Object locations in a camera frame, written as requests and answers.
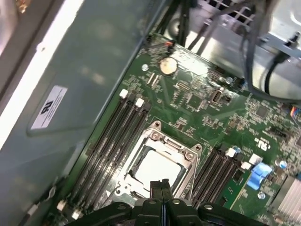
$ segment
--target capacitor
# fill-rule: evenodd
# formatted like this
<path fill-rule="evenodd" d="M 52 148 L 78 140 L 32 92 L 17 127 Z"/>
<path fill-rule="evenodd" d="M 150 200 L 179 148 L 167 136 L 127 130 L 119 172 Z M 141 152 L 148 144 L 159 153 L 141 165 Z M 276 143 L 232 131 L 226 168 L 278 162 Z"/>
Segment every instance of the capacitor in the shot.
<path fill-rule="evenodd" d="M 233 146 L 232 148 L 235 150 L 236 153 L 240 153 L 241 152 L 241 149 L 239 147 L 237 147 L 237 146 Z"/>
<path fill-rule="evenodd" d="M 266 194 L 265 194 L 264 192 L 260 191 L 260 192 L 257 194 L 257 197 L 258 197 L 259 199 L 263 200 L 263 199 L 265 199 Z"/>
<path fill-rule="evenodd" d="M 282 168 L 282 169 L 285 169 L 287 167 L 286 161 L 284 161 L 284 160 L 280 161 L 279 167 Z"/>
<path fill-rule="evenodd" d="M 227 78 L 225 79 L 225 83 L 227 83 L 228 85 L 231 85 L 231 84 L 233 83 L 233 78 L 227 77 Z"/>
<path fill-rule="evenodd" d="M 60 222 L 58 222 L 57 226 L 65 226 L 68 223 L 69 223 L 68 220 L 64 218 Z"/>
<path fill-rule="evenodd" d="M 277 159 L 275 160 L 275 165 L 282 168 L 282 169 L 286 169 L 287 167 L 287 162 L 281 159 Z"/>

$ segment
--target integrated circuit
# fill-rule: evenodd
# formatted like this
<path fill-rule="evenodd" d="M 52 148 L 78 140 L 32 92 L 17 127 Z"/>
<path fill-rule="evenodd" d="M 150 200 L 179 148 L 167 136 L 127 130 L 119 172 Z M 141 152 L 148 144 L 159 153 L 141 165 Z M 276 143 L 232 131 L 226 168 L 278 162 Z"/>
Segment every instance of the integrated circuit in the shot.
<path fill-rule="evenodd" d="M 259 108 L 257 109 L 256 115 L 261 118 L 265 118 L 267 116 L 268 112 L 269 112 L 269 109 L 267 107 L 259 106 Z"/>
<path fill-rule="evenodd" d="M 241 177 L 243 176 L 244 172 L 241 170 L 237 170 L 237 172 L 233 176 L 233 180 L 236 182 L 240 182 Z"/>

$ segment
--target chip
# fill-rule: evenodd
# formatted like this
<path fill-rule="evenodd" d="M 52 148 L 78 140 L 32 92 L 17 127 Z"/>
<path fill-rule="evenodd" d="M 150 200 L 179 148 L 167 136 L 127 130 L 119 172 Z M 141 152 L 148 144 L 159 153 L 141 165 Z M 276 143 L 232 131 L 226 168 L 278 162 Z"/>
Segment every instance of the chip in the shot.
<path fill-rule="evenodd" d="M 301 137 L 299 137 L 299 139 L 297 140 L 296 145 L 298 145 L 299 147 L 301 147 Z"/>
<path fill-rule="evenodd" d="M 243 171 L 238 170 L 234 176 L 233 176 L 233 180 L 235 180 L 236 182 L 240 182 L 242 175 L 244 174 Z"/>
<path fill-rule="evenodd" d="M 269 112 L 269 109 L 264 107 L 264 106 L 260 106 L 256 112 L 256 115 L 258 115 L 261 118 L 264 118 Z"/>
<path fill-rule="evenodd" d="M 225 198 L 225 196 L 223 196 L 219 201 L 218 201 L 218 204 L 220 206 L 224 206 L 226 204 L 228 200 Z"/>

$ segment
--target cable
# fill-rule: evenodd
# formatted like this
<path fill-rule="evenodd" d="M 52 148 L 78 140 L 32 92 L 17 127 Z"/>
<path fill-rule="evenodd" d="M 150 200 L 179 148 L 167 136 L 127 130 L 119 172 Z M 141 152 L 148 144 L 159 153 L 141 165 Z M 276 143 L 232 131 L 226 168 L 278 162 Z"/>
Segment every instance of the cable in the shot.
<path fill-rule="evenodd" d="M 215 28 L 217 27 L 219 20 L 220 20 L 220 16 L 225 15 L 225 14 L 229 14 L 232 13 L 233 11 L 237 11 L 240 10 L 242 7 L 248 6 L 248 5 L 252 5 L 254 4 L 256 0 L 245 0 L 243 2 L 234 4 L 232 6 L 229 6 L 219 12 L 217 12 L 216 14 L 214 14 L 210 20 L 211 20 L 211 24 L 203 24 L 202 28 L 200 29 L 200 31 L 198 32 L 198 35 L 196 36 L 196 38 L 192 41 L 192 43 L 189 45 L 188 49 L 191 50 L 196 44 L 197 42 L 201 39 L 201 37 L 204 35 L 204 33 L 207 30 L 207 33 L 205 34 L 204 40 L 200 46 L 200 48 L 198 49 L 197 54 L 200 56 L 205 47 L 207 46 L 213 31 L 215 30 Z"/>
<path fill-rule="evenodd" d="M 253 23 L 251 24 L 250 28 L 250 38 L 247 48 L 247 54 L 246 54 L 246 66 L 244 68 L 244 74 L 245 79 L 248 84 L 248 89 L 251 93 L 253 93 L 255 96 L 258 96 L 260 98 L 270 100 L 270 101 L 279 101 L 282 103 L 301 103 L 300 100 L 293 100 L 293 99 L 286 99 L 286 98 L 280 98 L 280 97 L 274 97 L 270 96 L 257 88 L 253 86 L 253 63 L 254 63 L 254 55 L 256 50 L 256 44 L 257 44 L 257 38 L 260 33 L 261 24 L 265 18 L 265 5 L 266 2 L 264 0 L 258 0 L 256 1 L 256 13 L 253 20 Z"/>
<path fill-rule="evenodd" d="M 175 44 L 174 40 L 166 41 L 166 42 L 163 42 L 163 43 L 160 43 L 160 44 L 155 44 L 155 45 L 149 44 L 147 40 L 145 40 L 145 43 L 144 43 L 144 45 L 147 49 L 149 49 L 149 48 L 160 48 L 160 47 L 164 47 L 164 46 L 172 46 L 174 44 Z"/>
<path fill-rule="evenodd" d="M 264 92 L 266 92 L 267 94 L 269 94 L 269 81 L 271 79 L 272 73 L 275 70 L 275 68 L 277 67 L 278 63 L 273 60 L 271 67 L 269 68 L 269 71 L 265 77 L 265 82 L 264 82 Z"/>
<path fill-rule="evenodd" d="M 168 23 L 170 22 L 171 18 L 174 16 L 176 10 L 178 9 L 180 4 L 179 0 L 173 0 L 170 5 L 168 10 L 166 11 L 166 13 L 164 14 L 162 20 L 160 21 L 160 23 L 158 24 L 157 28 L 156 28 L 156 33 L 160 33 L 160 34 L 164 34 Z"/>
<path fill-rule="evenodd" d="M 298 45 L 297 40 L 299 39 L 300 33 L 297 32 L 294 37 L 292 37 L 286 44 L 285 46 L 288 46 L 290 48 L 296 48 Z M 286 60 L 288 60 L 290 56 L 284 52 L 279 52 L 272 60 L 271 66 L 268 70 L 268 73 L 265 78 L 265 83 L 264 83 L 264 92 L 269 94 L 269 81 L 271 79 L 272 73 L 274 72 L 275 68 L 279 65 L 284 63 Z"/>
<path fill-rule="evenodd" d="M 177 42 L 178 44 L 184 47 L 185 47 L 187 36 L 189 34 L 189 14 L 190 14 L 190 1 L 182 0 Z"/>

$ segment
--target screw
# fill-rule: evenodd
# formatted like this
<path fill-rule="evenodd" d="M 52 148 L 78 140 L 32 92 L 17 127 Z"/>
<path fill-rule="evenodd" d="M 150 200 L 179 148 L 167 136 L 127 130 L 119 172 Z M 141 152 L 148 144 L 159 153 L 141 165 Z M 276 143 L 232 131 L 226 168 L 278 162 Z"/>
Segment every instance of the screw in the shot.
<path fill-rule="evenodd" d="M 145 72 L 149 69 L 149 66 L 147 64 L 142 65 L 141 69 Z"/>
<path fill-rule="evenodd" d="M 213 206 L 211 206 L 211 205 L 205 205 L 204 208 L 206 210 L 213 210 Z"/>
<path fill-rule="evenodd" d="M 120 206 L 117 207 L 117 209 L 119 209 L 119 210 L 125 210 L 126 207 L 124 205 L 120 205 Z"/>
<path fill-rule="evenodd" d="M 261 191 L 260 191 L 260 192 L 257 194 L 257 197 L 258 197 L 259 199 L 265 199 L 266 195 L 265 195 L 264 192 L 261 192 Z"/>
<path fill-rule="evenodd" d="M 173 200 L 173 204 L 176 204 L 176 205 L 178 205 L 178 204 L 180 204 L 180 201 L 179 201 L 179 200 L 177 200 L 177 199 L 175 199 L 175 200 Z"/>
<path fill-rule="evenodd" d="M 153 140 L 159 140 L 159 134 L 158 133 L 152 133 L 152 135 L 151 135 L 151 138 L 153 139 Z"/>
<path fill-rule="evenodd" d="M 228 23 L 229 23 L 229 20 L 224 20 L 224 21 L 222 22 L 222 26 L 227 26 Z"/>
<path fill-rule="evenodd" d="M 189 153 L 189 154 L 187 154 L 187 159 L 192 159 L 193 158 L 193 154 L 191 154 L 191 153 Z"/>

